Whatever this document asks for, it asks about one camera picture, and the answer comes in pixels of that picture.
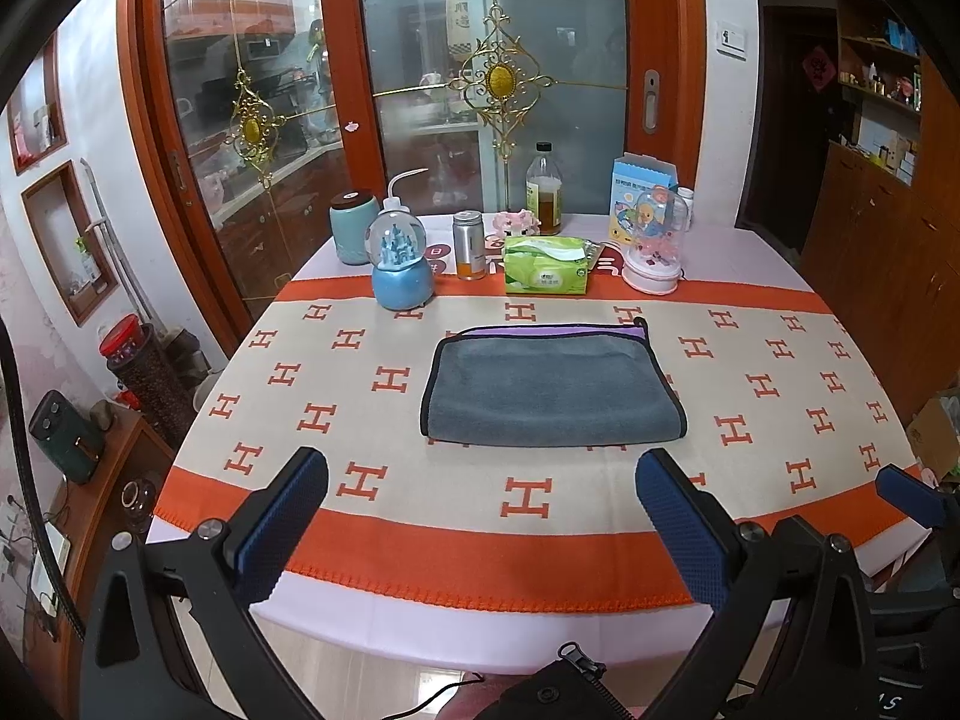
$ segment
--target light switch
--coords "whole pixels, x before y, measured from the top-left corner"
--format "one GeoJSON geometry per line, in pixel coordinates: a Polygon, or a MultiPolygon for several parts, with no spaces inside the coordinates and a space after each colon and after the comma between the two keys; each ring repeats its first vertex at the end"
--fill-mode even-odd
{"type": "Polygon", "coordinates": [[[714,45],[720,53],[747,58],[747,30],[737,23],[717,22],[714,45]]]}

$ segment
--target blue gripper pad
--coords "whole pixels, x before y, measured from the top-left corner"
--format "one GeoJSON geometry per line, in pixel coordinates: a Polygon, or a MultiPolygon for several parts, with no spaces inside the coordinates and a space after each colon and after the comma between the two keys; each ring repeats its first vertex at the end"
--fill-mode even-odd
{"type": "Polygon", "coordinates": [[[877,495],[925,528],[947,524],[944,493],[928,488],[919,479],[896,466],[883,466],[874,482],[877,495]]]}
{"type": "Polygon", "coordinates": [[[328,492],[326,459],[302,446],[262,490],[247,496],[229,520],[224,559],[234,571],[233,593],[243,605],[270,597],[328,492]]]}
{"type": "Polygon", "coordinates": [[[693,488],[663,449],[652,449],[640,456],[635,480],[640,504],[664,540],[693,600],[720,610],[730,589],[728,551],[717,538],[717,531],[698,511],[695,501],[705,493],[693,488]]]}

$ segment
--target bottle of brown liquid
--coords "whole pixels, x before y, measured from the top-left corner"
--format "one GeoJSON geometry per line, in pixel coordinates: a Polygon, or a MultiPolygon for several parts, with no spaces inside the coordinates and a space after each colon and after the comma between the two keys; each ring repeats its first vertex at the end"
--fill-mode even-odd
{"type": "Polygon", "coordinates": [[[563,177],[553,159],[548,141],[536,144],[536,157],[527,170],[527,210],[539,219],[541,235],[560,232],[560,207],[563,177]]]}

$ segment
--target metal screw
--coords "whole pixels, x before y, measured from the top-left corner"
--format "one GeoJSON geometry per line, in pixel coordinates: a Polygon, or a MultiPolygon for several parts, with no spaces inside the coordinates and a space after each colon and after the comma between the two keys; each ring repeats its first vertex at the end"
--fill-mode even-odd
{"type": "Polygon", "coordinates": [[[219,519],[205,519],[197,526],[197,536],[204,541],[217,538],[224,531],[224,523],[219,519]]]}
{"type": "Polygon", "coordinates": [[[560,690],[557,688],[541,688],[536,692],[536,699],[541,704],[553,704],[558,698],[560,698],[560,690]]]}
{"type": "Polygon", "coordinates": [[[131,544],[133,544],[133,536],[131,536],[129,531],[120,531],[120,533],[117,533],[117,535],[110,540],[110,546],[117,552],[127,549],[131,544]]]}
{"type": "Polygon", "coordinates": [[[850,540],[843,533],[831,533],[827,537],[827,543],[834,552],[850,552],[850,540]]]}
{"type": "Polygon", "coordinates": [[[740,537],[744,541],[760,541],[767,535],[767,532],[763,530],[763,526],[758,522],[741,522],[740,527],[740,537]]]}

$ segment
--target gray towel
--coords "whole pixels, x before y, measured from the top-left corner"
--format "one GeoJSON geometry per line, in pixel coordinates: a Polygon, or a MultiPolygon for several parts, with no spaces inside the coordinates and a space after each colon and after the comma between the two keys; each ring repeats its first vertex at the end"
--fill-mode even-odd
{"type": "Polygon", "coordinates": [[[421,432],[442,442],[539,447],[685,435],[686,415],[645,324],[571,325],[558,335],[561,328],[477,328],[444,338],[421,404],[421,432]]]}

